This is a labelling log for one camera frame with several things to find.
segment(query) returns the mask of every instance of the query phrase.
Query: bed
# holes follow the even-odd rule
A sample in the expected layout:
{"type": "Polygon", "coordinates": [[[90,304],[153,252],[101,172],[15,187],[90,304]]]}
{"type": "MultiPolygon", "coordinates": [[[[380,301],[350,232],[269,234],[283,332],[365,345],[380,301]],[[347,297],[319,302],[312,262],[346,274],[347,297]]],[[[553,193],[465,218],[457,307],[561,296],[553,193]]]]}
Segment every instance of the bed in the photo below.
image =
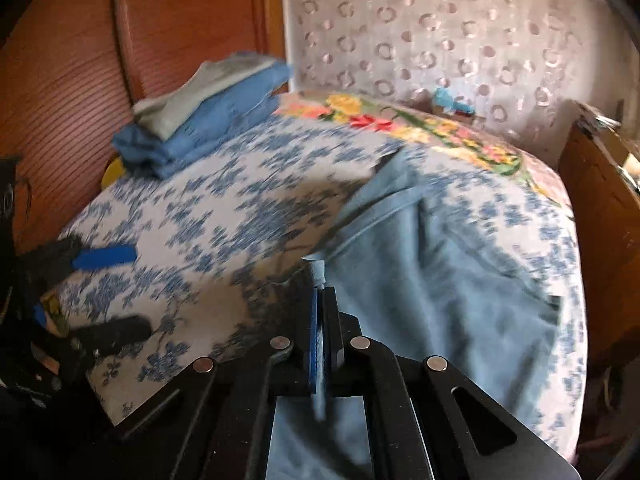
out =
{"type": "Polygon", "coordinates": [[[133,265],[60,286],[72,326],[127,314],[154,334],[98,362],[89,382],[119,423],[195,358],[241,354],[278,317],[262,286],[310,252],[380,156],[406,144],[434,195],[561,296],[558,340],[531,427],[575,450],[586,374],[585,310],[571,207],[545,164],[488,134],[330,92],[282,97],[265,123],[172,179],[123,177],[68,226],[88,243],[135,243],[133,265]]]}

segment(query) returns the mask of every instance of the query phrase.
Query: stack of folded clothes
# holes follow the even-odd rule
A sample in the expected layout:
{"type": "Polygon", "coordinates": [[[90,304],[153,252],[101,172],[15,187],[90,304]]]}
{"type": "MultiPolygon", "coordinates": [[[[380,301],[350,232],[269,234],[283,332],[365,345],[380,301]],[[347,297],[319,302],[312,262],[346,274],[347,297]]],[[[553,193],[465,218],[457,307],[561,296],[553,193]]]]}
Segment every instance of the stack of folded clothes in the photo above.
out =
{"type": "Polygon", "coordinates": [[[113,147],[130,173],[169,178],[269,117],[289,76],[286,63],[254,53],[206,61],[176,91],[137,102],[113,147]]]}

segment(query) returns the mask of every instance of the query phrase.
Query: wooden cabinet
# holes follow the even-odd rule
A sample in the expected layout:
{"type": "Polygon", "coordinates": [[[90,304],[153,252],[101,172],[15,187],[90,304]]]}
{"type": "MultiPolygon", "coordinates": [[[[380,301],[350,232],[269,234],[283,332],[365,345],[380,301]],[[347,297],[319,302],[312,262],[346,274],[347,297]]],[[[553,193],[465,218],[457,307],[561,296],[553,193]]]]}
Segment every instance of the wooden cabinet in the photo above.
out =
{"type": "Polygon", "coordinates": [[[640,198],[573,127],[560,175],[574,208],[592,364],[640,353],[640,198]]]}
{"type": "MultiPolygon", "coordinates": [[[[284,57],[282,0],[33,0],[0,51],[0,155],[33,187],[25,251],[100,191],[133,101],[237,50],[284,57]]],[[[26,206],[18,194],[16,232],[26,206]]]]}

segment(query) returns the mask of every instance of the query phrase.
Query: metal rivet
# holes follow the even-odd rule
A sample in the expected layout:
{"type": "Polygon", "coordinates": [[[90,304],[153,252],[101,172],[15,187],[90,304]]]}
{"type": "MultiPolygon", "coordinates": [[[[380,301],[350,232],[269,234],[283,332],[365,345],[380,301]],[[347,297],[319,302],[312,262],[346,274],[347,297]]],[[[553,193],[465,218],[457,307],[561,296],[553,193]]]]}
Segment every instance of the metal rivet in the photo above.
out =
{"type": "Polygon", "coordinates": [[[199,374],[210,372],[213,368],[213,359],[208,357],[198,357],[193,362],[193,369],[199,374]]]}
{"type": "Polygon", "coordinates": [[[371,345],[371,341],[364,336],[357,335],[351,339],[351,346],[358,350],[366,350],[371,345]]]}
{"type": "Polygon", "coordinates": [[[279,335],[271,339],[271,341],[269,341],[269,344],[271,345],[272,348],[275,348],[276,350],[284,350],[291,344],[291,341],[289,341],[288,337],[279,335]]]}
{"type": "Polygon", "coordinates": [[[443,372],[447,369],[447,360],[439,355],[432,355],[427,359],[427,366],[435,372],[443,372]]]}

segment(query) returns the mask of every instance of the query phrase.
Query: wallpaper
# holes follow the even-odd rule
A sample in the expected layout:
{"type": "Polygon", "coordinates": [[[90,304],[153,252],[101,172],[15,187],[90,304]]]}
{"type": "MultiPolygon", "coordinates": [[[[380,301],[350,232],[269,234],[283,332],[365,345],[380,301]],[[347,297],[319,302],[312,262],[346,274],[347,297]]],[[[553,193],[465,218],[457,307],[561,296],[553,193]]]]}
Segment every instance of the wallpaper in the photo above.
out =
{"type": "Polygon", "coordinates": [[[603,0],[286,0],[286,14],[294,88],[424,109],[444,87],[552,166],[573,99],[613,115],[631,88],[630,39],[603,0]]]}

